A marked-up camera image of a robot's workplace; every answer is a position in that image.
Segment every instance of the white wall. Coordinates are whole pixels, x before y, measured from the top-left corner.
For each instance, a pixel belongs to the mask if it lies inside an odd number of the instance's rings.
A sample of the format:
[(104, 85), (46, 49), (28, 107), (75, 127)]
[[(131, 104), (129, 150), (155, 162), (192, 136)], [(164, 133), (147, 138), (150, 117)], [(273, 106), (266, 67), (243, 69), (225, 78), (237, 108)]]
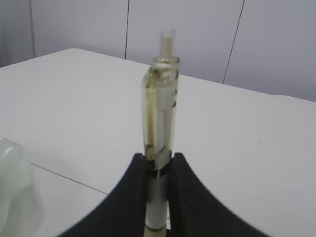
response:
[(32, 0), (36, 56), (81, 48), (124, 58), (128, 0)]
[(126, 58), (152, 64), (161, 29), (176, 29), (181, 74), (222, 83), (243, 0), (131, 0)]
[(29, 0), (0, 0), (0, 67), (33, 58)]
[(246, 0), (225, 84), (316, 101), (316, 1)]

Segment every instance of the transparent pen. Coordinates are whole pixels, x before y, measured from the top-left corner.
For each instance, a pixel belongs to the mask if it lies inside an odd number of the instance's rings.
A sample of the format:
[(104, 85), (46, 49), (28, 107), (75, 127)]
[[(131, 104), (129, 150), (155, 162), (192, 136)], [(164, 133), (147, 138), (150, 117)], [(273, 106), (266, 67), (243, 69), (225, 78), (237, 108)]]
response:
[(165, 235), (168, 180), (165, 167), (171, 161), (177, 105), (180, 60), (172, 55), (173, 39), (174, 31), (161, 33), (160, 56), (154, 59), (142, 82), (145, 158), (151, 173), (145, 224), (155, 236), (158, 230), (161, 236)]

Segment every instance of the white table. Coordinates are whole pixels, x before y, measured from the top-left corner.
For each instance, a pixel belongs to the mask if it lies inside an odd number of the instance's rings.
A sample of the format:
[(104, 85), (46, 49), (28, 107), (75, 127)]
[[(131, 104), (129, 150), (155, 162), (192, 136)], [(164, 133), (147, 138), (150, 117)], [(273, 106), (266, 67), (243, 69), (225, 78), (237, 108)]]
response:
[[(69, 49), (0, 70), (0, 133), (32, 163), (109, 193), (143, 150), (148, 65)], [(180, 76), (174, 151), (238, 216), (316, 236), (316, 103)]]

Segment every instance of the white plastic object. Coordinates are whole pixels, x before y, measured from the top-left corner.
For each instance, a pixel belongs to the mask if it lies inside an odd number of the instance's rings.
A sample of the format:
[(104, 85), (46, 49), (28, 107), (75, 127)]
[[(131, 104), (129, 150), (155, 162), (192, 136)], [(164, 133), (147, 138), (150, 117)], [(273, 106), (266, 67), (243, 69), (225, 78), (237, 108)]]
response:
[(0, 236), (12, 199), (33, 182), (30, 164), (22, 152), (21, 145), (0, 136)]
[(160, 57), (171, 58), (175, 30), (162, 31), (160, 39)]

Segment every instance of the wall seam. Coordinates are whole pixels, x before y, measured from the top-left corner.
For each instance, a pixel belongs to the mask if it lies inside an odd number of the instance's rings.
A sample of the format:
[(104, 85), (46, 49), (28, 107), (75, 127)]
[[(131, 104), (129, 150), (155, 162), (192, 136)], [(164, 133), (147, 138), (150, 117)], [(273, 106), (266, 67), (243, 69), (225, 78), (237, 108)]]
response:
[(30, 8), (30, 20), (31, 20), (31, 41), (32, 41), (32, 53), (33, 58), (36, 58), (35, 52), (35, 37), (34, 37), (34, 25), (33, 25), (33, 8), (32, 8), (32, 0), (29, 0), (29, 8)]
[(241, 11), (240, 11), (240, 15), (239, 15), (239, 19), (238, 19), (238, 23), (237, 23), (237, 27), (236, 27), (236, 32), (235, 32), (235, 36), (234, 36), (234, 40), (233, 40), (231, 52), (230, 52), (230, 54), (229, 54), (229, 58), (228, 58), (228, 62), (227, 62), (227, 66), (226, 66), (226, 70), (225, 70), (225, 74), (224, 74), (224, 78), (223, 78), (222, 84), (224, 84), (224, 82), (225, 82), (225, 78), (226, 78), (228, 66), (229, 66), (229, 63), (230, 63), (230, 61), (231, 61), (231, 56), (232, 56), (232, 53), (233, 53), (233, 47), (234, 47), (234, 44), (235, 44), (236, 35), (237, 35), (238, 27), (239, 27), (239, 24), (240, 24), (240, 19), (241, 19), (241, 14), (242, 14), (242, 10), (243, 10), (244, 4), (245, 4), (245, 0), (243, 0), (243, 2), (242, 2)]
[(124, 59), (126, 59), (126, 53), (127, 53), (128, 20), (129, 20), (129, 3), (130, 3), (130, 0), (128, 0), (128, 7), (127, 7), (127, 23), (126, 23), (126, 39), (125, 39), (125, 56), (124, 56)]

